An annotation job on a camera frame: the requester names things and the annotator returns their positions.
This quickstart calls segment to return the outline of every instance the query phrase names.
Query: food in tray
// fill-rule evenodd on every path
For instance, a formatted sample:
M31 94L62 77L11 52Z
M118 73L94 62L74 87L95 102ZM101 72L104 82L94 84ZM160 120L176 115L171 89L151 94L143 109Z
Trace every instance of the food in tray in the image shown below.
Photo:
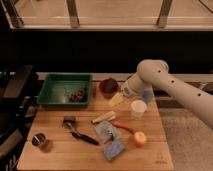
M82 102L86 95L86 88L80 88L69 97L70 102Z

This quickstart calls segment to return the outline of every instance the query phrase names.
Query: small cup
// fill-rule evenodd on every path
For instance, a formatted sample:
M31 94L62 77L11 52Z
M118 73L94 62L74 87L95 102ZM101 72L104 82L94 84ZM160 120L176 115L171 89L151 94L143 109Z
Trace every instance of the small cup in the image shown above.
M32 144L35 147L42 149L42 147L44 146L45 143L46 143L46 137L43 133L38 133L33 136Z
M133 119L140 119L147 110L147 104L142 100L134 100L131 103L131 115Z

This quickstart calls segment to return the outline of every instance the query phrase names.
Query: wooden cutting board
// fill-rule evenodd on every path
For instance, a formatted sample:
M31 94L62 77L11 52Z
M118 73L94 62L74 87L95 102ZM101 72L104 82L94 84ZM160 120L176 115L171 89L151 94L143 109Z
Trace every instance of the wooden cutting board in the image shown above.
M121 104L109 107L108 99L103 97L98 84L93 84L93 95L88 108L39 108L17 165L19 171L174 170L155 99L148 104L147 111L141 119L133 120L130 103L137 97L125 99ZM62 127L62 122L64 116L76 116L78 131L99 140L91 120L111 110L116 112L116 120L125 122L135 130L143 131L148 141L142 148L137 148L130 139L131 134L120 129L125 150L109 162L103 155L103 149L110 142L95 146L76 140ZM40 132L48 139L45 151L31 144L32 137Z

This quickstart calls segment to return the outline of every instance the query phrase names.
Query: red apple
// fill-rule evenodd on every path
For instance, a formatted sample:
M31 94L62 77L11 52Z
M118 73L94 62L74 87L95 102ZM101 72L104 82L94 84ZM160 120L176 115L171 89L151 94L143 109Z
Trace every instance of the red apple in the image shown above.
M147 142L147 137L142 131L137 131L133 135L133 142L137 147L143 147Z

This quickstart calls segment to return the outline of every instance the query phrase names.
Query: black object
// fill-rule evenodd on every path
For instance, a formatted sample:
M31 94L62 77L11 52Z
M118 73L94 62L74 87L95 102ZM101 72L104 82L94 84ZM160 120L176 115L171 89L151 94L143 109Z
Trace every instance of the black object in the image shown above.
M36 108L38 76L33 66L8 68L0 74L0 170L15 170Z
M76 117L75 116L65 116L64 117L63 126L70 130L70 133L72 134L72 136L74 138L81 139L81 140L88 142L90 144L99 145L99 142L96 141L94 138L92 138L88 135L79 133L74 127L75 123L76 123Z
M76 139L81 139L81 140L88 142L90 144L99 145L98 141L89 137L88 135L80 134L80 133L76 133L76 132L71 132L71 133L72 133L72 136L75 137Z

